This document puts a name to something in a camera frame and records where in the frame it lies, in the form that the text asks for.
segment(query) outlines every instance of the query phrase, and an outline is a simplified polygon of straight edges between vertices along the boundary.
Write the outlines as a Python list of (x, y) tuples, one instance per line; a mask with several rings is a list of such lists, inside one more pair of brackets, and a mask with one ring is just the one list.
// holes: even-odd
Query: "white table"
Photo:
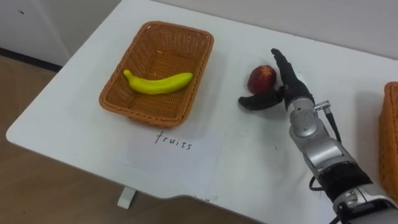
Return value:
[[(140, 127), (98, 104), (136, 32), (154, 20), (207, 30), (215, 38), (188, 119), (226, 130), (211, 190), (203, 195), (115, 162), (122, 144)], [(322, 202), (308, 189), (311, 173), (289, 138), (283, 104), (260, 113), (237, 106), (238, 97), (248, 95), (248, 73), (260, 64), (275, 65), (273, 47), (303, 74), (317, 101), (331, 101), (343, 144), (377, 180), (377, 118), (385, 83), (398, 77), (397, 61), (147, 0), (122, 1), (15, 121), (7, 138), (156, 197), (189, 195), (270, 224), (317, 224)], [(329, 209), (323, 212), (332, 214)]]

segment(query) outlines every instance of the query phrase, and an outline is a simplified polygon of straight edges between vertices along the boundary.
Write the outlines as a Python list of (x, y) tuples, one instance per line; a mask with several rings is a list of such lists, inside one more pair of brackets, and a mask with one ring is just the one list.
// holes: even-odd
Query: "banana stem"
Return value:
[(127, 78), (127, 80), (129, 80), (129, 81), (134, 78), (134, 75), (127, 69), (125, 71), (123, 71), (123, 74)]

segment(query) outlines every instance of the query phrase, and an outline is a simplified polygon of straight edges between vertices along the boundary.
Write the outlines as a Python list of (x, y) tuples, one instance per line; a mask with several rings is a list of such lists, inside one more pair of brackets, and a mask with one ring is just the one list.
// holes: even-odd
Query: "cable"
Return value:
[(337, 224), (338, 222), (340, 222), (340, 219), (338, 217), (336, 217), (329, 224)]
[(314, 182), (315, 182), (315, 177), (313, 176), (311, 178), (310, 184), (309, 184), (310, 190), (312, 190), (312, 191), (323, 191), (323, 188), (321, 188), (321, 187), (313, 187), (313, 183)]
[(330, 123), (331, 128), (335, 132), (337, 141), (341, 143), (340, 133), (338, 132), (338, 128), (336, 125), (335, 118), (333, 117), (333, 113), (330, 112), (330, 113), (325, 113), (325, 114), (326, 114), (326, 118), (328, 119), (328, 121)]

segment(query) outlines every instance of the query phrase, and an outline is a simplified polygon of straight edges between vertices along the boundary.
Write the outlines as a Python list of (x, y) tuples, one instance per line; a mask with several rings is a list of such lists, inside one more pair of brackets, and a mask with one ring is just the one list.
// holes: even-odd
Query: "apple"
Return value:
[(251, 72), (248, 88), (253, 94), (257, 94), (273, 89), (275, 83), (275, 70), (269, 65), (260, 65)]

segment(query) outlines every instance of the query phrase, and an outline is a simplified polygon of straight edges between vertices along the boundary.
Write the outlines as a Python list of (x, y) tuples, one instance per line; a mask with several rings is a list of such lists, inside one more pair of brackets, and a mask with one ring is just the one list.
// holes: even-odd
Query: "basket rim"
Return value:
[(200, 67), (202, 67), (200, 70), (200, 77), (198, 78), (198, 83), (200, 83), (200, 80), (204, 74), (205, 68), (204, 66), (206, 65), (208, 58), (210, 57), (210, 52), (213, 48), (213, 44), (214, 44), (214, 37), (211, 33), (205, 31), (205, 30), (200, 30), (200, 29), (196, 29), (196, 28), (192, 28), (192, 27), (188, 27), (188, 26), (184, 26), (184, 25), (180, 25), (180, 24), (173, 24), (173, 23), (169, 23), (169, 22), (163, 22), (163, 21), (149, 21), (146, 22), (145, 24), (143, 24), (141, 26), (141, 28), (139, 29), (138, 33), (134, 36), (131, 44), (129, 45), (129, 47), (126, 49), (125, 53), (123, 54), (121, 60), (119, 61), (118, 65), (116, 66), (116, 68), (114, 69), (114, 72), (112, 73), (111, 77), (109, 78), (109, 80), (106, 82), (104, 88), (101, 91), (101, 94), (99, 95), (99, 104), (101, 105), (101, 107), (103, 107), (104, 109), (111, 111), (113, 113), (117, 113), (117, 114), (121, 114), (121, 115), (125, 115), (124, 113), (122, 113), (121, 111), (126, 111), (128, 113), (133, 113), (135, 117), (141, 117), (141, 118), (145, 118), (145, 119), (150, 119), (150, 120), (154, 120), (154, 121), (161, 121), (164, 123), (175, 123), (175, 125), (178, 125), (179, 123), (183, 122), (186, 118), (187, 118), (187, 113), (189, 114), (190, 109), (192, 108), (193, 105), (193, 99), (196, 96), (197, 90), (198, 90), (198, 86), (196, 88), (194, 88), (191, 93), (190, 93), (190, 99), (187, 103), (187, 105), (184, 106), (184, 109), (182, 111), (181, 114), (178, 114), (178, 116), (174, 116), (173, 118), (166, 118), (166, 117), (159, 117), (159, 116), (151, 116), (149, 114), (145, 114), (136, 110), (132, 110), (130, 108), (126, 108), (126, 107), (122, 107), (122, 106), (118, 106), (118, 105), (114, 105), (112, 103), (110, 103), (106, 97), (109, 93), (109, 91), (111, 90), (111, 88), (109, 88), (110, 86), (113, 86), (114, 83), (117, 81), (117, 77), (118, 74), (116, 74), (116, 71), (118, 70), (119, 67), (123, 66), (124, 63), (124, 58), (126, 56), (126, 53), (131, 50), (132, 46), (135, 46), (137, 44), (137, 42), (139, 41), (139, 39), (146, 33), (146, 27), (149, 26), (154, 26), (154, 25), (163, 25), (163, 26), (170, 26), (170, 27), (176, 27), (179, 29), (185, 29), (185, 30), (191, 30), (191, 31), (195, 31), (201, 34), (205, 34), (208, 38), (209, 41), (205, 47), (205, 53), (203, 55), (201, 55), (201, 57), (198, 59), (198, 62), (201, 64)]

